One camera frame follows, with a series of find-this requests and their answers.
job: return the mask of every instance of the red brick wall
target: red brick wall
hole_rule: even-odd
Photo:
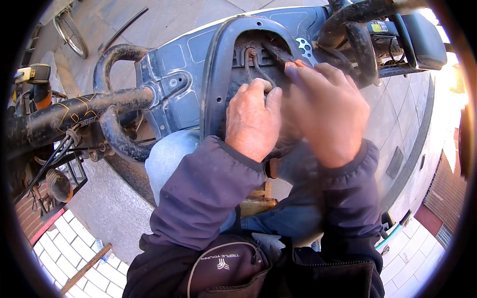
[[[417,221],[420,222],[434,237],[442,226],[442,220],[432,213],[432,211],[424,204],[421,204],[414,215],[414,218],[417,219]]]
[[[460,211],[464,203],[466,182],[460,177],[460,162],[458,153],[458,129],[454,133],[455,164],[449,163],[448,156],[442,151],[441,160],[432,185],[424,199],[424,205],[434,213],[452,232],[457,226]]]
[[[41,196],[44,197],[46,194],[46,185],[42,184],[38,190],[40,191]],[[35,233],[38,232],[45,224],[40,219],[40,207],[38,207],[37,212],[32,212],[32,204],[33,199],[31,194],[27,194],[18,202],[17,205],[15,205],[18,220],[20,221],[21,228],[23,229],[23,232],[25,233],[28,240],[31,240]]]

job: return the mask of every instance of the sticker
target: sticker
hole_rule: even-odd
[[[371,22],[371,29],[374,32],[388,32],[388,28],[387,28],[385,22],[372,21]]]

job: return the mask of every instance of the bicycle tire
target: bicycle tire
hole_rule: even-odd
[[[70,46],[73,52],[75,52],[78,56],[80,56],[83,59],[86,59],[89,54],[88,46],[86,45],[86,41],[84,40],[83,35],[81,35],[81,32],[78,29],[78,26],[76,25],[76,23],[73,21],[73,18],[71,17],[71,15],[68,12],[64,12],[57,18],[58,18],[58,24],[60,24],[60,22],[63,21],[63,23],[65,23],[68,26],[68,28],[70,28],[73,36],[78,41],[78,44],[74,43],[73,45],[71,45],[70,42],[67,42],[67,44]]]

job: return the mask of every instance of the dirty handlebar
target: dirty handlebar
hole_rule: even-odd
[[[51,144],[68,128],[96,122],[114,105],[118,113],[145,109],[153,101],[148,87],[93,93],[52,104],[27,116],[10,118],[7,123],[7,158]]]

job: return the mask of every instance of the scooter seat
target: scooter seat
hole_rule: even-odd
[[[440,70],[447,63],[446,47],[437,28],[422,14],[403,15],[419,68]]]

